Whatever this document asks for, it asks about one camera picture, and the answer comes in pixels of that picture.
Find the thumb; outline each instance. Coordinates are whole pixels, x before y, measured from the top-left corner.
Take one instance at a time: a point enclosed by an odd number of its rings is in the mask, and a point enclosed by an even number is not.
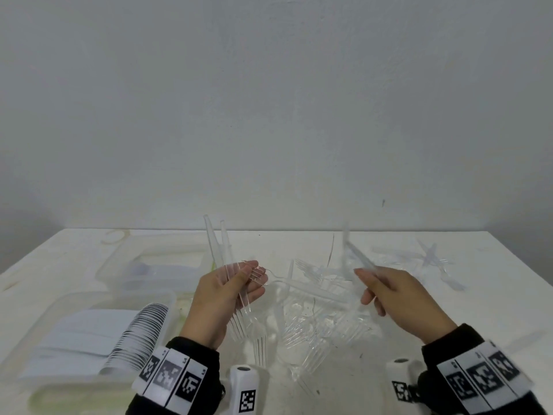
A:
[[[354,272],[359,279],[363,281],[363,284],[365,284],[378,298],[382,299],[383,296],[386,296],[391,292],[391,290],[382,281],[380,281],[374,273],[362,268],[356,269]]]
[[[252,267],[244,265],[224,286],[223,291],[232,298],[236,298],[240,290],[248,282],[249,275],[252,273]]]

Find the black sleeve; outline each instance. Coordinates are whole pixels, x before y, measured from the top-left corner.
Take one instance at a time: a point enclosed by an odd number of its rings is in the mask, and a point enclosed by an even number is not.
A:
[[[197,391],[189,415],[212,415],[217,410],[225,395],[225,388],[219,381],[219,353],[190,339],[175,337],[169,341],[167,348],[188,355],[190,359],[207,367],[206,375]],[[130,403],[127,415],[175,415],[174,412],[160,405],[135,395]]]
[[[436,367],[439,363],[455,358],[480,345],[484,340],[470,326],[463,324],[453,332],[423,346],[423,356],[428,370],[418,378],[421,401],[439,415],[468,414],[446,379]],[[486,412],[489,415],[506,414],[546,415],[533,393],[528,392],[517,401]]]

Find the clear plastic container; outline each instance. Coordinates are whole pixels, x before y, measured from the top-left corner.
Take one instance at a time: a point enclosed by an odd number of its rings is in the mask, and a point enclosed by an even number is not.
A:
[[[101,266],[96,279],[116,292],[167,288],[194,293],[212,264],[205,233],[130,236]],[[145,269],[137,271],[140,265]]]
[[[169,313],[162,326],[156,347],[164,345],[173,333],[178,320],[176,295],[170,290],[149,292],[129,292],[114,295],[109,292],[72,293],[56,300],[35,322],[23,339],[0,365],[0,382],[17,383],[27,388],[46,384],[91,384],[118,383],[131,384],[136,373],[116,373],[92,376],[40,376],[19,378],[28,362],[33,349],[40,343],[63,317],[85,309],[126,309],[141,310],[149,303],[161,303],[169,307]]]

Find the table surface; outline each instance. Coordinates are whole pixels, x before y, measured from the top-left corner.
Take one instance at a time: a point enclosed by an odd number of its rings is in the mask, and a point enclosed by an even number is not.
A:
[[[66,229],[13,265],[0,276],[0,360],[60,296],[106,290],[94,279],[96,271],[125,238],[165,233],[191,232]],[[235,257],[255,257],[280,274],[287,272],[291,258],[316,265],[327,265],[329,261],[331,267],[338,267],[340,262],[339,232],[233,231],[229,236]],[[437,243],[436,254],[452,262],[448,272],[467,286],[464,292],[451,290],[440,281],[438,269],[432,268],[425,281],[432,296],[456,322],[469,323],[484,337],[507,348],[535,382],[534,391],[541,404],[553,413],[553,287],[487,232],[351,233],[352,242],[364,252],[369,252],[371,246],[420,252],[417,238],[426,244]],[[289,387],[289,382],[271,380],[263,413],[289,412],[291,405],[300,405],[294,403]],[[346,396],[339,399],[338,406],[328,406],[328,412],[366,412],[364,397],[351,393],[348,396],[349,391],[354,393],[354,386],[346,388]],[[31,413],[30,396],[29,391],[3,386],[2,413]],[[383,412],[393,410],[381,407],[380,413]],[[124,413],[124,409],[112,413]]]

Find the white device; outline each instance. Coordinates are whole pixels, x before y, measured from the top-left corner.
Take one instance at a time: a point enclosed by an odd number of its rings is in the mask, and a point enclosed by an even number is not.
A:
[[[430,415],[430,408],[420,403],[416,394],[418,377],[425,370],[422,361],[406,357],[386,363],[388,383],[401,415]]]
[[[257,411],[259,395],[259,373],[248,365],[231,367],[229,375],[231,403],[227,415],[253,415]]]

